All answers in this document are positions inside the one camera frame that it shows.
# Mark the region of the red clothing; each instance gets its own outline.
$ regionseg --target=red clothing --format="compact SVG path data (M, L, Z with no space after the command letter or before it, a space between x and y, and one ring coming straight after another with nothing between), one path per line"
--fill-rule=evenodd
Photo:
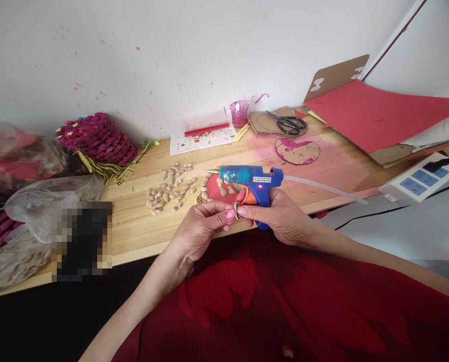
M215 240L113 361L449 360L449 297L381 266Z

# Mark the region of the blue glue gun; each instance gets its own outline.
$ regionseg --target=blue glue gun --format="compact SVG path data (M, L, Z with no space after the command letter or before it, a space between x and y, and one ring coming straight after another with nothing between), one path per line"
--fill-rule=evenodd
M261 166L225 166L213 170L206 170L211 173L218 173L219 177L229 183L241 184L246 188L245 204L257 204L262 207L270 207L270 189L281 186L283 181L283 170L272 168L269 173L263 173ZM256 225L261 230L266 230L269 226L256 221Z

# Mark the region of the power strip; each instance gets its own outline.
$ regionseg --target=power strip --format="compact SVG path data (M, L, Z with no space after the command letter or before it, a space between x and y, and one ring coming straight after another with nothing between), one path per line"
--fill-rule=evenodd
M420 203L449 181L449 164L436 172L429 172L423 167L429 162L448 158L440 153L433 153L393 180L379 188L384 196L400 206Z

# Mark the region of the wooden desk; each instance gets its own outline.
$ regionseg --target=wooden desk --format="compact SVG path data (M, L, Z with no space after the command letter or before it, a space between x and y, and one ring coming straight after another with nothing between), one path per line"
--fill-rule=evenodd
M282 168L287 175L308 178L329 185L361 198L377 195L378 187L407 169L412 162L404 162L389 169L374 163L360 149L330 128L323 128L318 120L307 118L309 131L300 140L314 141L320 145L318 159L306 166L295 166L279 158L274 149L277 137L255 135L248 131L239 141L223 146L169 156L169 140L160 147L152 147L135 167L136 172L128 172L125 182L117 186L106 187L102 201L112 201L112 250L113 265L142 259L161 253L181 223L187 210L195 203L198 193L186 196L184 206L177 212L167 205L164 211L150 215L145 205L146 191L162 183L158 171L169 168L173 162L181 164L191 162L194 169L184 173L185 179L198 177L199 184L205 176L205 170L221 164L260 165L267 172L271 167ZM311 186L284 181L281 187L306 213L314 213L350 203L351 200L329 191ZM244 222L238 222L227 233L236 233L246 229ZM51 282L50 264L19 285L2 293Z

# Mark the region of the hand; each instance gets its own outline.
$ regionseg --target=hand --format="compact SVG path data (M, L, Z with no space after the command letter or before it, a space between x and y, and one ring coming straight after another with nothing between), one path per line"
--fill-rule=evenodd
M166 249L179 259L198 260L217 231L229 231L235 214L232 205L220 201L192 206Z
M269 208L240 206L237 209L238 215L268 224L283 244L321 249L320 245L315 245L313 236L325 229L323 225L313 221L280 189L270 190L270 201Z

